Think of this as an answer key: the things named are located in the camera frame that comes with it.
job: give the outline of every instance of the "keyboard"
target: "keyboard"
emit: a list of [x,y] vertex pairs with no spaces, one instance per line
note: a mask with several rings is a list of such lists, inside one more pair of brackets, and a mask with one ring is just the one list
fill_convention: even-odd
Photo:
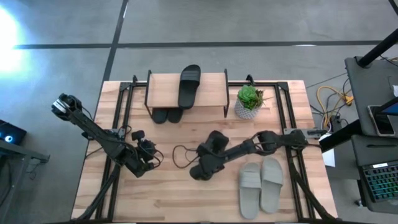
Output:
[[398,161],[362,166],[373,202],[398,199]]

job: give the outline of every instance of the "potted plant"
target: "potted plant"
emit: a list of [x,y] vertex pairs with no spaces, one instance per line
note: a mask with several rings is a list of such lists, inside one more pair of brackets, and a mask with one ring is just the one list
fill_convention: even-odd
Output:
[[262,90],[244,85],[238,92],[235,103],[235,113],[242,119],[253,119],[262,106]]

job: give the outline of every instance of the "gray slide sandal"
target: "gray slide sandal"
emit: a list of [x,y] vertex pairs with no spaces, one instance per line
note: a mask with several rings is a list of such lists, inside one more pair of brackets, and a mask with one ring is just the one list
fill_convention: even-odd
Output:
[[260,190],[260,166],[253,162],[245,164],[239,171],[239,207],[245,219],[257,217]]
[[265,157],[261,166],[261,209],[274,213],[279,209],[280,189],[284,184],[284,174],[278,160]]

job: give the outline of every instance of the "white plant pot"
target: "white plant pot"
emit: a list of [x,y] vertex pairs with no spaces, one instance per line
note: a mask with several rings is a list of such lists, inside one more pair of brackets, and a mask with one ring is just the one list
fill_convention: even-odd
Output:
[[254,108],[253,110],[249,110],[243,106],[242,102],[238,98],[235,103],[235,113],[242,119],[253,119],[259,112],[261,106]]

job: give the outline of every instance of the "black slide sandal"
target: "black slide sandal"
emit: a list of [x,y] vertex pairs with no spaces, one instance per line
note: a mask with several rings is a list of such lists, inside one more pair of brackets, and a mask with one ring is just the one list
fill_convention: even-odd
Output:
[[163,124],[167,119],[168,108],[154,108],[152,110],[152,120],[157,124]]
[[189,65],[182,70],[178,90],[178,106],[181,109],[192,108],[199,84],[200,67],[198,65]]
[[168,121],[175,124],[180,122],[183,111],[181,108],[169,108],[169,113],[167,114]]

